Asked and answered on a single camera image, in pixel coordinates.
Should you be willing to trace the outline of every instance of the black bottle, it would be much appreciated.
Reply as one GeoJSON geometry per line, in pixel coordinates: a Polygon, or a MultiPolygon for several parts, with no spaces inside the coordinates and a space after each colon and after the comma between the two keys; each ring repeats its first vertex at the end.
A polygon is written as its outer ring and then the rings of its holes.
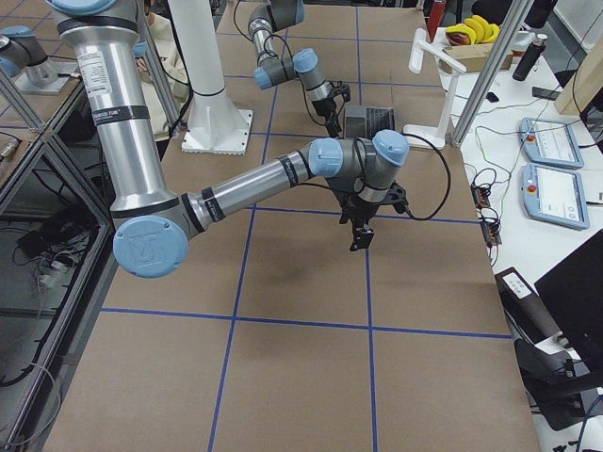
{"type": "Polygon", "coordinates": [[[515,80],[523,82],[526,79],[531,68],[534,67],[534,63],[536,63],[540,54],[545,50],[546,38],[546,35],[536,35],[533,43],[528,46],[528,50],[526,50],[526,53],[521,57],[521,60],[513,73],[513,78],[515,80]]]}

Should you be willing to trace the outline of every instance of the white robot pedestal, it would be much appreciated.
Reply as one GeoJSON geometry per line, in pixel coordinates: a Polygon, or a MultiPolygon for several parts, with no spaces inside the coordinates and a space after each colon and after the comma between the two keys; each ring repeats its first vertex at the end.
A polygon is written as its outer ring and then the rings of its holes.
{"type": "Polygon", "coordinates": [[[226,94],[209,2],[173,2],[174,20],[190,83],[195,91],[182,150],[243,154],[253,113],[239,110],[226,94]]]}

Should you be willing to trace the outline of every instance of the metal frame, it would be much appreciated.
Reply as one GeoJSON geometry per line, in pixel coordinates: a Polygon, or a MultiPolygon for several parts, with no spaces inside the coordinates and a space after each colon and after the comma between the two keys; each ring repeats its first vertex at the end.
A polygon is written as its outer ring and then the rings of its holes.
{"type": "Polygon", "coordinates": [[[490,56],[481,70],[478,80],[464,105],[463,113],[461,113],[461,117],[454,128],[451,138],[452,146],[458,148],[463,143],[473,120],[478,115],[483,99],[498,74],[502,61],[511,48],[513,37],[526,16],[528,16],[528,11],[530,11],[533,3],[534,0],[513,0],[504,22],[500,26],[500,35],[498,35],[490,56]]]}

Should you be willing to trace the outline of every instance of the white cable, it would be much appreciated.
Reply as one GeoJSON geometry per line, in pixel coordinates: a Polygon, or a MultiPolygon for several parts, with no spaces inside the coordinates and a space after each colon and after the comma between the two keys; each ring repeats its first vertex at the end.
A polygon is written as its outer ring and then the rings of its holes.
{"type": "Polygon", "coordinates": [[[44,367],[43,365],[39,365],[37,363],[30,363],[28,361],[22,361],[22,360],[18,360],[15,359],[15,361],[19,361],[20,363],[23,364],[27,364],[27,365],[33,365],[34,367],[39,368],[39,370],[41,370],[44,374],[46,374],[46,376],[48,377],[48,379],[50,380],[50,382],[52,383],[53,387],[52,387],[52,391],[55,391],[57,393],[57,409],[55,410],[55,412],[50,416],[50,418],[48,419],[48,421],[46,421],[46,423],[38,429],[38,431],[32,433],[29,438],[22,440],[18,443],[5,443],[5,444],[0,444],[0,448],[7,448],[7,447],[15,447],[15,446],[19,446],[19,445],[24,445],[27,443],[30,443],[34,440],[37,440],[43,433],[44,431],[49,428],[53,422],[55,422],[55,419],[57,419],[58,416],[58,412],[60,411],[60,407],[63,403],[61,394],[60,394],[60,389],[57,386],[57,382],[55,381],[55,378],[52,376],[52,374],[48,371],[48,369],[46,369],[46,367],[44,367]]]}

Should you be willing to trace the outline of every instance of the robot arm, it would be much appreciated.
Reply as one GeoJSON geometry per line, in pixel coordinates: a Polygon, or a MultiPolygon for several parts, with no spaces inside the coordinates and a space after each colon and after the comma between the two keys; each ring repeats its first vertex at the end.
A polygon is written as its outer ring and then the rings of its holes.
{"type": "Polygon", "coordinates": [[[338,137],[341,126],[334,99],[350,100],[350,87],[327,80],[313,49],[302,49],[293,58],[275,52],[273,34],[303,21],[302,0],[272,0],[255,9],[248,31],[255,47],[257,68],[253,75],[260,89],[269,89],[299,77],[317,115],[324,119],[330,137],[338,137]]]}
{"type": "Polygon", "coordinates": [[[54,62],[34,33],[22,25],[0,30],[0,67],[9,77],[15,77],[25,68],[29,81],[40,88],[58,78],[54,62]]]}
{"type": "MultiPolygon", "coordinates": [[[[357,140],[318,139],[200,193],[177,196],[165,184],[133,57],[141,8],[129,0],[48,1],[61,40],[77,55],[103,143],[116,191],[113,250],[127,271],[145,278],[174,271],[188,241],[211,223],[314,176],[334,187],[354,231],[366,232],[379,206],[392,203],[394,178],[408,153],[406,139],[393,131],[363,141],[362,149],[357,140]]],[[[368,246],[360,238],[353,249],[368,246]]]]}

